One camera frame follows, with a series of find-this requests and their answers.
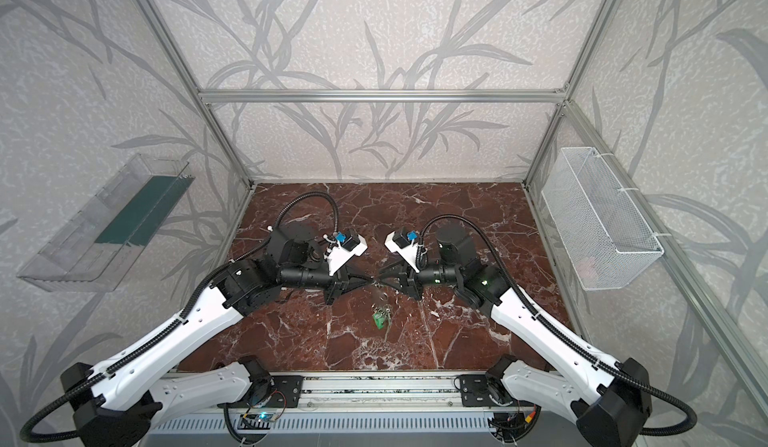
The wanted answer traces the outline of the green key tag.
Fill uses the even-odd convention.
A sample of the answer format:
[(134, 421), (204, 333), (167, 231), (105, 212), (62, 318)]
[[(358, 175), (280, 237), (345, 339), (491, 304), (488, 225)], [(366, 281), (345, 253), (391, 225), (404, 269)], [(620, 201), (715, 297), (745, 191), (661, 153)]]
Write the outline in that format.
[(389, 305), (374, 305), (372, 307), (372, 319), (378, 329), (385, 329), (391, 323), (391, 307)]

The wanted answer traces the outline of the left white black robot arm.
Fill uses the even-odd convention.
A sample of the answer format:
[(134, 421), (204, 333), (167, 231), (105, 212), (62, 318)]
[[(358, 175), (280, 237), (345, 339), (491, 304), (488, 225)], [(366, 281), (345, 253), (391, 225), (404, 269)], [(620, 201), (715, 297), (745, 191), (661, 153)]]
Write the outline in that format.
[(264, 253), (226, 264), (189, 304), (129, 349), (94, 366), (78, 363), (61, 380), (77, 438), (86, 446), (133, 446), (167, 420), (273, 388), (254, 357), (182, 379), (165, 374), (219, 332), (275, 301), (284, 288), (320, 290), (327, 303), (370, 283), (349, 261), (367, 249), (354, 230), (321, 247), (307, 225), (274, 228)]

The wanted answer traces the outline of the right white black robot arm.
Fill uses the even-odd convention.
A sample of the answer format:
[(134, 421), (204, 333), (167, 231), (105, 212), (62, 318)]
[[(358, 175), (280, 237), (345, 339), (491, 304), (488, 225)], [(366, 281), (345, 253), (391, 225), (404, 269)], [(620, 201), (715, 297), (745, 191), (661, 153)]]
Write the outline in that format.
[(586, 341), (544, 311), (497, 265), (480, 260), (471, 234), (457, 223), (437, 233), (439, 257), (429, 260), (421, 236), (400, 229), (385, 245), (398, 261), (383, 268), (400, 292), (418, 299), (428, 286), (449, 286), (455, 295), (506, 328), (551, 366), (543, 371), (503, 356), (485, 373), (490, 401), (500, 407), (524, 402), (572, 422), (592, 446), (631, 446), (652, 408), (648, 394), (601, 369), (614, 357)]

